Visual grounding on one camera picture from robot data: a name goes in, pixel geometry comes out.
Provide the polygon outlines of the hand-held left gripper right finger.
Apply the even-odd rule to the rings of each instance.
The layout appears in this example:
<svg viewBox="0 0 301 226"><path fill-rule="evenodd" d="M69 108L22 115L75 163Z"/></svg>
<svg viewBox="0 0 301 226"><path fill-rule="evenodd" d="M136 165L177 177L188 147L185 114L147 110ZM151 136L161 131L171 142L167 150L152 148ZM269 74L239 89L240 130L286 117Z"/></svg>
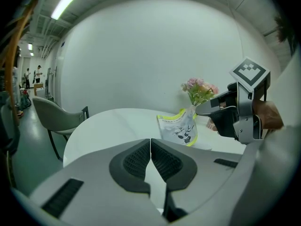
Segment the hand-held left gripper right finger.
<svg viewBox="0 0 301 226"><path fill-rule="evenodd" d="M188 213L176 207L172 192L186 189L194 179L198 167L189 156L167 145L166 141L151 139L151 159L158 173L166 183L165 202L162 216L174 222Z"/></svg>

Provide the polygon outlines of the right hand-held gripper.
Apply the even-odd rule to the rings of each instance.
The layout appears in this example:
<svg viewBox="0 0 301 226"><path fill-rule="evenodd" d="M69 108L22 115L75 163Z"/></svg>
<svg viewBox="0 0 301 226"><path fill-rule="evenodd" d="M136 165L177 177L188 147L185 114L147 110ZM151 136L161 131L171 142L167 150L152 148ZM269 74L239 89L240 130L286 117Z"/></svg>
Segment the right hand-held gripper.
<svg viewBox="0 0 301 226"><path fill-rule="evenodd" d="M209 116L219 135L233 137L242 144L262 139L262 123L253 104L266 101L270 70L245 57L233 70L234 91L226 91L196 107L196 114Z"/></svg>

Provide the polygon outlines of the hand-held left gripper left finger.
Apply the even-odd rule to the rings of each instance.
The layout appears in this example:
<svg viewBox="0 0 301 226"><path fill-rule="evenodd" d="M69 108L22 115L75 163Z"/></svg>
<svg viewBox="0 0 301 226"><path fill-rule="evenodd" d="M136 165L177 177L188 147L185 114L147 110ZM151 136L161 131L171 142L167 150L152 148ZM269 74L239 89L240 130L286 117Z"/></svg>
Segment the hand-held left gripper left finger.
<svg viewBox="0 0 301 226"><path fill-rule="evenodd" d="M151 160L150 140L142 139L117 146L118 152L109 163L109 172L114 181L132 193L151 193L145 182L146 168Z"/></svg>

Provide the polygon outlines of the person's right hand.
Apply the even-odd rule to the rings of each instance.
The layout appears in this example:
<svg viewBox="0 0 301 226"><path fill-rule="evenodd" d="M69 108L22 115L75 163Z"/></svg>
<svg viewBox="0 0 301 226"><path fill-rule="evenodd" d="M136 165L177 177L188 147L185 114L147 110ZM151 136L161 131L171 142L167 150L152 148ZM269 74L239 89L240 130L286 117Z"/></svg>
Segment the person's right hand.
<svg viewBox="0 0 301 226"><path fill-rule="evenodd" d="M253 110L260 117L263 129L278 130L284 126L280 113L272 101L256 100L253 102Z"/></svg>

